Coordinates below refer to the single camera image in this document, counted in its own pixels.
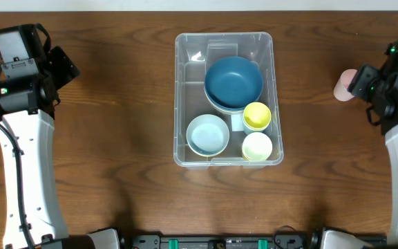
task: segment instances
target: black cable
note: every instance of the black cable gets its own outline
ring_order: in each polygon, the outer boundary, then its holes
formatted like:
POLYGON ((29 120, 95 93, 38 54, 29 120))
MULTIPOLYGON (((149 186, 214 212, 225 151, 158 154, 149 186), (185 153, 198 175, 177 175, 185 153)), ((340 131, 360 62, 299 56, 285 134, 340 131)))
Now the black cable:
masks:
POLYGON ((291 226, 289 226, 289 225, 282 225, 281 227, 279 227, 279 228, 276 230, 276 232, 274 233, 274 235, 273 235, 273 243, 274 243, 274 245, 276 245, 279 249, 284 249, 284 248, 283 248, 281 245, 279 245, 279 243, 277 243, 276 235, 277 235, 277 233, 280 232, 283 228, 289 228, 289 229, 291 229, 291 230, 297 232, 293 227, 291 227, 291 226))
POLYGON ((27 246, 29 249, 35 249, 35 244, 30 236, 30 232, 28 231, 28 223, 26 220, 26 211, 24 208, 24 197, 22 190, 22 172, 21 172, 21 150, 16 143, 16 140, 13 138, 12 134, 4 128, 4 126, 0 125, 0 130, 7 136, 8 140, 13 146, 13 154, 15 157, 15 163, 17 168, 17 192, 18 192, 18 210, 19 210, 19 219, 21 220, 21 229, 24 233, 24 237, 26 238, 27 246))

